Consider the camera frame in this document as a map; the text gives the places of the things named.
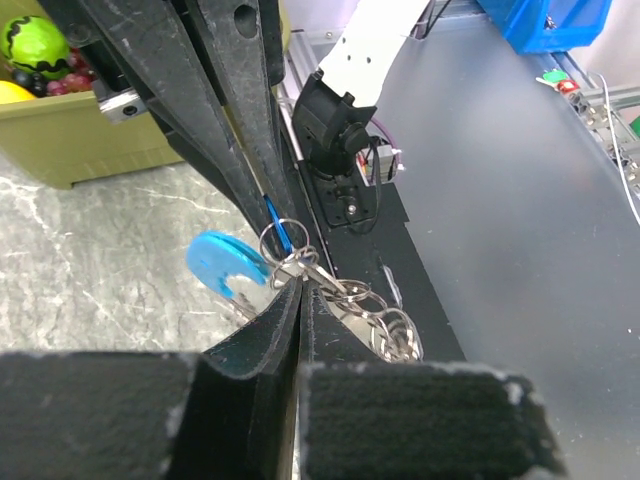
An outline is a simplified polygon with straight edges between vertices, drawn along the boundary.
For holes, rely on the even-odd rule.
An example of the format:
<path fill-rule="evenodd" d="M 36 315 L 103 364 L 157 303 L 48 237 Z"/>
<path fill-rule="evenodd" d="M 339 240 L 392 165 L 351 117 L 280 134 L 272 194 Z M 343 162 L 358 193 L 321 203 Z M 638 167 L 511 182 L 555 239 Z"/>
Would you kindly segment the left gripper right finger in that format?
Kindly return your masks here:
<path fill-rule="evenodd" d="M 302 291 L 299 472 L 304 479 L 564 479 L 529 379 L 467 362 L 388 363 Z"/>

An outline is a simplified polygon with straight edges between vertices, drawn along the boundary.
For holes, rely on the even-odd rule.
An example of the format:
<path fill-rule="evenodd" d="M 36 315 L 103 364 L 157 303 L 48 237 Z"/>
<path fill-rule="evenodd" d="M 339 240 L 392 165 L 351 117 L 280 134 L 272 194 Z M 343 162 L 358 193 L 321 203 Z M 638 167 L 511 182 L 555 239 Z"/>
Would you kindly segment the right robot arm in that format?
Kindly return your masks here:
<path fill-rule="evenodd" d="M 383 84 L 426 10 L 361 1 L 306 80 L 293 123 L 317 171 L 344 175 Z M 273 94 L 284 77 L 275 1 L 46 1 L 43 9 L 112 92 L 137 93 L 172 149 L 254 230 L 297 213 Z"/>

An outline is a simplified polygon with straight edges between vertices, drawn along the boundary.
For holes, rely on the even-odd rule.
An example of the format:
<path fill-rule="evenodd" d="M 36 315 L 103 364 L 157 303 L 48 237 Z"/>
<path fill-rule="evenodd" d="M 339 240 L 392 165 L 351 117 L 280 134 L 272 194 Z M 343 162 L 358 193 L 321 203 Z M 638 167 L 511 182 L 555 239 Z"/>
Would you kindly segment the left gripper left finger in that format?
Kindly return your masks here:
<path fill-rule="evenodd" d="M 206 352 L 1 357 L 5 479 L 287 479 L 303 286 Z"/>

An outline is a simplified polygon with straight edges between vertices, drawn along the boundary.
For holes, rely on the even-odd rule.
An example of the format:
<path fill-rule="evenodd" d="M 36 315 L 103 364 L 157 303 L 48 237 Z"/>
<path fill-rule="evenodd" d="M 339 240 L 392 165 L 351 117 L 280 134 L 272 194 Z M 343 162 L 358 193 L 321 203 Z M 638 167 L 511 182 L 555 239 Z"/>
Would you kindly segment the light blue key handle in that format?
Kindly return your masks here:
<path fill-rule="evenodd" d="M 232 300 L 230 277 L 241 276 L 264 286 L 270 275 L 263 257 L 236 237 L 219 231 L 205 231 L 196 236 L 186 251 L 186 264 L 191 273 L 206 287 Z"/>

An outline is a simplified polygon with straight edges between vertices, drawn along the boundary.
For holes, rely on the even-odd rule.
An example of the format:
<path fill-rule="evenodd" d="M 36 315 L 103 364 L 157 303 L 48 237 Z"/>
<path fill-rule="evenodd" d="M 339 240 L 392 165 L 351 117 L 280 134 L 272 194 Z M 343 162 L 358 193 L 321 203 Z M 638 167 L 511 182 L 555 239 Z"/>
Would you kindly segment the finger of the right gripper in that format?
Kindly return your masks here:
<path fill-rule="evenodd" d="M 43 1 L 41 7 L 102 81 L 101 98 L 132 89 L 169 145 L 242 213 L 254 232 L 270 219 L 250 182 L 189 1 Z"/>
<path fill-rule="evenodd" d="M 278 213 L 295 216 L 272 90 L 284 77 L 279 4 L 189 1 L 187 8 L 228 106 L 250 182 Z"/>

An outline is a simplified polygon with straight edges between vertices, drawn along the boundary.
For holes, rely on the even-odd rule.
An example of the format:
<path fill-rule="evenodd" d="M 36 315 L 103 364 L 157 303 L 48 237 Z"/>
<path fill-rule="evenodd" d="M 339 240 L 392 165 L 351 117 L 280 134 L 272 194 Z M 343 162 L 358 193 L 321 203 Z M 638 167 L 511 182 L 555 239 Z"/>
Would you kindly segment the metal keyring with small rings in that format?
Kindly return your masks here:
<path fill-rule="evenodd" d="M 345 323 L 360 322 L 369 329 L 369 348 L 389 363 L 415 363 L 424 359 L 422 341 L 410 316 L 392 307 L 372 288 L 355 279 L 338 279 L 319 264 L 319 253 L 310 243 L 310 235 L 298 220 L 281 218 L 293 244 L 287 255 L 273 223 L 259 235 L 259 253 L 270 270 L 268 285 L 282 288 L 296 277 L 311 280 L 319 287 L 329 310 Z"/>

